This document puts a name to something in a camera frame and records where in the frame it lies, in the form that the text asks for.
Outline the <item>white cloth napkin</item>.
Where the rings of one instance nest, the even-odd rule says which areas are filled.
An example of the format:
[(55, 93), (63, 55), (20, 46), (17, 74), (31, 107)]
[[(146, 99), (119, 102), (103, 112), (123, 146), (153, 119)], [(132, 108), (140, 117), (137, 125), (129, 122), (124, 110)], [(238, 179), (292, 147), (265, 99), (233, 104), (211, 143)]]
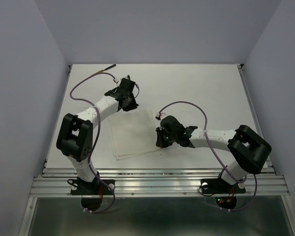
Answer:
[(159, 150), (151, 109), (112, 115), (108, 118), (113, 156), (124, 160)]

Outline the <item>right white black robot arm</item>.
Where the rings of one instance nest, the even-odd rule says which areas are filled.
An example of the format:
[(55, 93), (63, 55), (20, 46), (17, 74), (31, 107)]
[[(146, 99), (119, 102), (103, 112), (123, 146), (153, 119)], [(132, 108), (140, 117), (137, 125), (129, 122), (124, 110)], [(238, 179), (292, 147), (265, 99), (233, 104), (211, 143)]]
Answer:
[[(272, 151), (271, 145), (246, 125), (235, 130), (204, 130), (197, 126), (156, 128), (156, 146), (166, 148), (173, 143), (184, 148), (210, 148), (223, 167), (214, 185), (227, 192), (237, 183), (242, 183), (248, 174), (258, 175)], [(230, 152), (234, 161), (225, 165), (216, 150)]]

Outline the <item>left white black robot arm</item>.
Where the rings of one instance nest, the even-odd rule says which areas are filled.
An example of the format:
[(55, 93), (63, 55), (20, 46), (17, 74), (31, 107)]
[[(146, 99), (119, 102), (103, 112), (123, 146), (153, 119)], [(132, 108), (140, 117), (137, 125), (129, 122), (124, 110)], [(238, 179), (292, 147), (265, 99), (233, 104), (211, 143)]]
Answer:
[(76, 115), (68, 113), (64, 116), (56, 147), (68, 157), (77, 172), (75, 188), (89, 194), (98, 191), (98, 171), (90, 158), (99, 138), (101, 122), (120, 110), (127, 112), (137, 107), (132, 92), (126, 95), (117, 93), (104, 95), (97, 103)]

